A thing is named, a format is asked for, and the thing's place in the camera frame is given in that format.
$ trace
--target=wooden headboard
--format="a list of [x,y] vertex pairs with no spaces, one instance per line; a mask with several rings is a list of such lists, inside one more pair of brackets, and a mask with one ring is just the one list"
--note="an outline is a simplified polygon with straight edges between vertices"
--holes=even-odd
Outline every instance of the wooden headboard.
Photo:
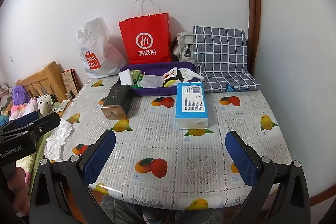
[[46,65],[43,70],[17,81],[16,85],[24,86],[31,97],[53,94],[59,102],[67,98],[61,70],[55,61]]

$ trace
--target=purple fluffy pillow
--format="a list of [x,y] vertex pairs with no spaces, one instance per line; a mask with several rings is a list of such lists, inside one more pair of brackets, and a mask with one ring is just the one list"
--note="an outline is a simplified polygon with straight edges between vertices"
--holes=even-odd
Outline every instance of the purple fluffy pillow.
[[23,105],[24,103],[28,103],[29,101],[30,96],[27,90],[21,85],[16,85],[13,88],[13,105]]

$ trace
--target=purple storage box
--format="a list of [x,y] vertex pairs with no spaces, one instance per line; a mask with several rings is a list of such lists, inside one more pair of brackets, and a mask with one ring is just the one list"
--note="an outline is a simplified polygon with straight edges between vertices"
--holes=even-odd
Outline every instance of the purple storage box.
[[[146,73],[147,75],[164,75],[166,72],[172,68],[188,68],[195,71],[195,65],[191,62],[165,62],[165,63],[148,63],[148,64],[138,64],[138,65],[128,65],[120,69],[124,70],[141,70],[141,73]],[[193,78],[190,82],[197,82],[197,78]],[[115,83],[115,85],[120,85],[120,79]],[[148,89],[132,89],[132,92],[136,96],[166,96],[166,95],[176,95],[177,87],[170,86],[168,88],[148,88]]]

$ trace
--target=blue tissue package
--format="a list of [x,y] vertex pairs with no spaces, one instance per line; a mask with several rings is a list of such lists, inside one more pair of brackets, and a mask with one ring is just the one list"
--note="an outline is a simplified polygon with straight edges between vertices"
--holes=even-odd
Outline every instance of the blue tissue package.
[[208,112],[202,83],[178,83],[176,120],[179,129],[208,128]]

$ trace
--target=green snack packet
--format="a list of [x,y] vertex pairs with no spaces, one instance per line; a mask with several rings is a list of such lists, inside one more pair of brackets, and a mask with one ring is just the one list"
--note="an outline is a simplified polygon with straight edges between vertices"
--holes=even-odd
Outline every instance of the green snack packet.
[[141,70],[131,70],[133,82],[137,82]]
[[138,76],[136,84],[134,86],[132,86],[132,89],[143,89],[143,87],[141,87],[141,86],[138,85],[138,83],[141,81],[142,78],[143,78],[143,75],[139,75]]

